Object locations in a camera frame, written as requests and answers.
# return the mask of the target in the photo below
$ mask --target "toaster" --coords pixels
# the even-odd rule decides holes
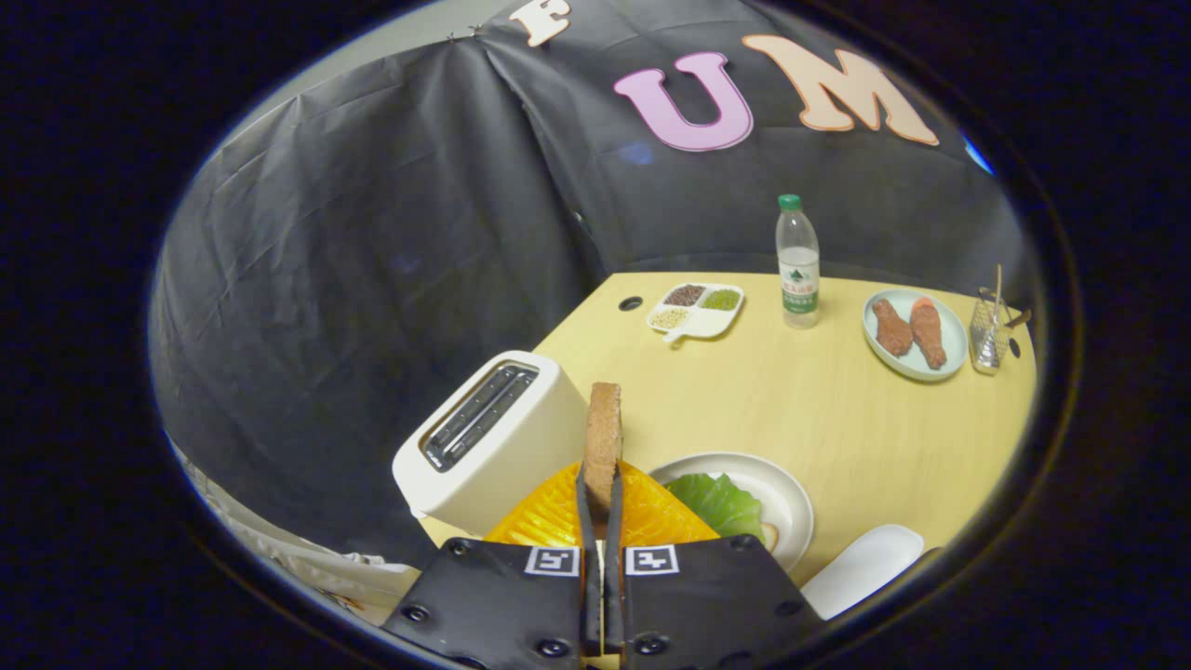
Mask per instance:
[[[393,457],[417,518],[487,534],[542,482],[582,459],[587,402],[551,359],[494,357]]]

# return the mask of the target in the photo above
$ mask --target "wooden table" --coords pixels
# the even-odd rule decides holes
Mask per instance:
[[[735,283],[744,303],[721,337],[666,345],[646,313],[686,281]],[[810,547],[790,572],[802,586],[881,524],[916,531],[928,549],[946,545],[992,491],[1025,428],[1035,363],[1024,327],[1015,338],[1021,359],[994,377],[965,363],[944,382],[912,382],[865,340],[861,309],[891,287],[823,277],[819,321],[797,330],[782,321],[777,273],[615,274],[534,352],[559,362],[585,395],[593,382],[621,384],[624,459],[641,470],[731,451],[793,475],[815,508]],[[967,324],[974,296],[921,290]],[[644,302],[621,311],[631,295]],[[423,526],[437,544],[460,534],[432,519]]]

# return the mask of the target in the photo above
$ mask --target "bottle label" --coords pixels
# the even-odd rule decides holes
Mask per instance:
[[[793,264],[778,262],[781,269],[781,303],[790,313],[810,313],[818,308],[818,262]]]

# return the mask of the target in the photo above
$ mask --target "green bottle cap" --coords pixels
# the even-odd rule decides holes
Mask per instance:
[[[788,193],[785,195],[778,195],[778,206],[781,207],[784,211],[796,212],[803,208],[803,199],[799,198],[798,195]]]

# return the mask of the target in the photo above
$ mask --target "pink letter u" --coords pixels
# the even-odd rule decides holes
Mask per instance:
[[[678,70],[699,77],[719,109],[719,118],[704,125],[682,118],[674,100],[662,88],[666,74],[660,69],[635,71],[617,81],[612,89],[632,100],[649,130],[666,144],[684,151],[727,149],[753,131],[753,112],[724,71],[727,62],[723,54],[715,51],[691,54],[674,61]]]

